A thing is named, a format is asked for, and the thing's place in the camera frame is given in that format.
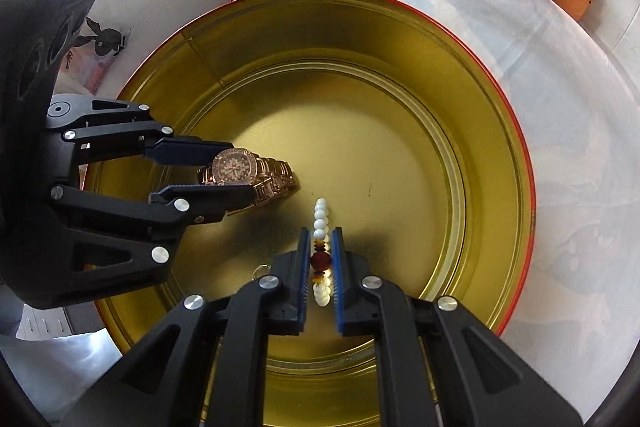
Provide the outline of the rose gold wristwatch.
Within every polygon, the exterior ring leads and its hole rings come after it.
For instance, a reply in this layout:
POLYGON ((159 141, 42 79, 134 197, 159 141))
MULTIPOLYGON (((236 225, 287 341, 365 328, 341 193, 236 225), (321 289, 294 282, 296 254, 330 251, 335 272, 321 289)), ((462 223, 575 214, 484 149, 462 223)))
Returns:
POLYGON ((232 213, 265 206, 298 190, 295 174, 286 161, 259 156, 241 147, 223 150, 209 164, 198 169, 198 183, 253 187, 253 202, 242 209, 232 210, 232 213))

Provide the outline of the round gold red tin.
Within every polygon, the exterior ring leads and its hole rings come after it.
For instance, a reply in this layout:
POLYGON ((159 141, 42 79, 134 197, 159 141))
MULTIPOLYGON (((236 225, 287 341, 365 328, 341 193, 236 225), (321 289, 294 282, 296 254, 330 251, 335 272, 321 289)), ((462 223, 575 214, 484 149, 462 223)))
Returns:
POLYGON ((178 30, 116 98, 284 160, 298 182, 187 228, 165 283, 100 300, 120 351, 184 297, 227 297, 262 273, 319 198, 375 274, 506 328, 534 246, 533 166, 494 76, 434 18, 395 0, 240 0, 178 30))

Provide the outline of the white tablecloth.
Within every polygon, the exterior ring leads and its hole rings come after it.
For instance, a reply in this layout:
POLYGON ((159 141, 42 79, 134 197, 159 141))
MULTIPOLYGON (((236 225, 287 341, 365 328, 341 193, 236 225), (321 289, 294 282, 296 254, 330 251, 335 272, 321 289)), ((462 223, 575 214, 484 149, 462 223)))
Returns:
POLYGON ((550 0, 400 0, 459 37, 533 161, 536 242, 504 341, 590 426, 639 421, 639 93, 550 0))

